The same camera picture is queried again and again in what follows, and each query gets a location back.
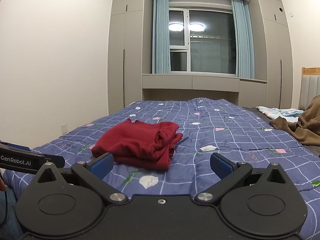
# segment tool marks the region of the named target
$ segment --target wooden bed frame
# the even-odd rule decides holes
[[[302,76],[303,75],[320,75],[320,67],[310,67],[310,68],[302,68]]]

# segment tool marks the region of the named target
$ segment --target window frame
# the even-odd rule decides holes
[[[188,49],[188,14],[187,14],[186,8],[173,8],[169,7],[169,11],[183,11],[183,32],[184,32],[184,46],[178,46],[178,45],[170,45],[170,49]]]
[[[227,9],[219,9],[219,8],[192,8],[188,6],[187,8],[177,8],[177,7],[169,7],[169,11],[183,11],[183,22],[184,22],[184,39],[185,46],[172,46],[170,45],[170,52],[186,52],[187,53],[187,71],[171,71],[172,74],[195,74],[195,75],[209,75],[209,76],[222,76],[222,77],[236,77],[236,74],[229,73],[219,73],[219,72],[198,72],[191,71],[191,45],[190,45],[190,19],[189,19],[189,11],[211,11],[211,12],[221,12],[221,13],[229,13],[233,14],[231,10]]]

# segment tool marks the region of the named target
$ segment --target light blue curtain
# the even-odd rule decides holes
[[[152,73],[170,74],[169,0],[153,0]]]
[[[248,2],[231,0],[231,5],[236,28],[236,75],[254,79],[254,48]]]

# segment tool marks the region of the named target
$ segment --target window sill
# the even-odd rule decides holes
[[[143,76],[148,76],[148,75],[170,75],[170,74],[142,74],[142,75]],[[235,74],[224,74],[224,73],[172,71],[171,75],[223,77],[223,78],[240,79],[242,81],[249,81],[249,82],[251,81],[251,82],[259,82],[259,83],[267,83],[267,80],[250,79],[250,78],[238,78],[238,77],[236,77]]]

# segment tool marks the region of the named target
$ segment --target red clothing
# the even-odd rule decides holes
[[[147,124],[130,119],[117,124],[97,141],[92,155],[110,152],[114,161],[149,170],[167,171],[174,146],[182,138],[173,122]]]

